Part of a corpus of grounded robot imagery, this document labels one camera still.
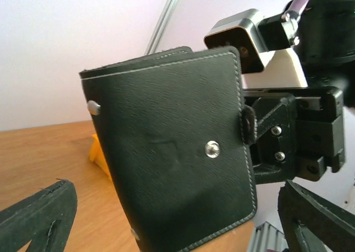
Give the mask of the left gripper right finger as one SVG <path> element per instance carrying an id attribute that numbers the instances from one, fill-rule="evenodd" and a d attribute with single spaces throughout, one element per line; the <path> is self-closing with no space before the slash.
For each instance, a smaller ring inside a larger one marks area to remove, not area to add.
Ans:
<path id="1" fill-rule="evenodd" d="M 354 214 L 287 180 L 278 214 L 289 251 L 354 251 Z"/>

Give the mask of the black leather card holder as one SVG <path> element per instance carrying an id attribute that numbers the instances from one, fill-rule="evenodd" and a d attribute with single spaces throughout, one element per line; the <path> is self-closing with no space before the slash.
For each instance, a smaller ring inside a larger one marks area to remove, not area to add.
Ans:
<path id="1" fill-rule="evenodd" d="M 181 47 L 80 78 L 141 251 L 190 251 L 253 218 L 236 48 Z"/>

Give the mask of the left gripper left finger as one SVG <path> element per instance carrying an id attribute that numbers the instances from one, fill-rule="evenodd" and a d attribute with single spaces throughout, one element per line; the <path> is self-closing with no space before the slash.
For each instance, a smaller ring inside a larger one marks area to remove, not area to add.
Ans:
<path id="1" fill-rule="evenodd" d="M 1 251 L 63 251 L 77 213 L 74 184 L 59 180 L 1 211 Z"/>

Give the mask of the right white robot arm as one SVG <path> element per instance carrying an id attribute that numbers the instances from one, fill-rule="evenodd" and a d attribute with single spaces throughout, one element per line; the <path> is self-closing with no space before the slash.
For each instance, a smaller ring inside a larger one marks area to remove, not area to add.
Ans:
<path id="1" fill-rule="evenodd" d="M 295 48 L 307 86 L 245 90 L 256 119 L 251 146 L 257 184 L 320 180 L 345 161 L 343 108 L 354 107 L 354 0 L 310 0 Z"/>

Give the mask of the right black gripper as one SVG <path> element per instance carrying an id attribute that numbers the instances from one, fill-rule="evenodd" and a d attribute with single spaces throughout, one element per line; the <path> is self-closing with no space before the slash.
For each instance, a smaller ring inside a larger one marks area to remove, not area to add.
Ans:
<path id="1" fill-rule="evenodd" d="M 247 89 L 245 122 L 257 184 L 316 182 L 345 162 L 343 93 L 336 87 Z"/>

